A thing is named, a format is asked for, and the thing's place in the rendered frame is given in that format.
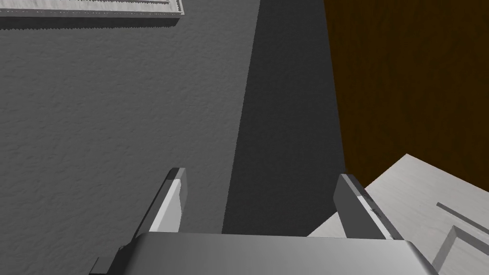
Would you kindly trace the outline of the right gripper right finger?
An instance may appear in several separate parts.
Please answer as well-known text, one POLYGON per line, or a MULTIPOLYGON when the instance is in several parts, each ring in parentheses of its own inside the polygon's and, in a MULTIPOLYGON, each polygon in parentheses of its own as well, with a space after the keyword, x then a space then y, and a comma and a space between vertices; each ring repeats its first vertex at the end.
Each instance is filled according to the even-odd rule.
POLYGON ((404 239, 352 174, 339 175, 333 200, 347 238, 404 239))

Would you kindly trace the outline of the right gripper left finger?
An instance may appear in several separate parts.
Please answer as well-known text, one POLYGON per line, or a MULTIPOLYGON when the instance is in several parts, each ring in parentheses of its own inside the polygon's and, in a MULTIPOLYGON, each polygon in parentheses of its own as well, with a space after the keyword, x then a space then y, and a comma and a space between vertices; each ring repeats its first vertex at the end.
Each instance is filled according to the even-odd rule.
POLYGON ((133 240, 147 232, 178 232, 187 196, 186 169, 172 168, 150 203, 133 240))

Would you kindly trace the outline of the white cupboard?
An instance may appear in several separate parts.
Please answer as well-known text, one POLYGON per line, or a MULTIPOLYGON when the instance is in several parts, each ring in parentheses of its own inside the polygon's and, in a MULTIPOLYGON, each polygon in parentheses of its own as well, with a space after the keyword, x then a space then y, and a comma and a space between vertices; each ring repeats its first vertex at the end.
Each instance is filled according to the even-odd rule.
POLYGON ((335 212, 311 236, 341 275, 489 275, 489 192, 411 155, 364 189, 404 239, 347 238, 335 212))

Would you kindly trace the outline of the white framed wall picture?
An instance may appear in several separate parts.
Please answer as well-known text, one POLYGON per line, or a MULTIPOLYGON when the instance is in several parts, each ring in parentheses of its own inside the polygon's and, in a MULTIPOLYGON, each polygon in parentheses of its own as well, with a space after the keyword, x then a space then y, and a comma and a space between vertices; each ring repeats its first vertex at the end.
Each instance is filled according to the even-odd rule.
POLYGON ((181 0, 0 0, 0 17, 180 18, 181 0))

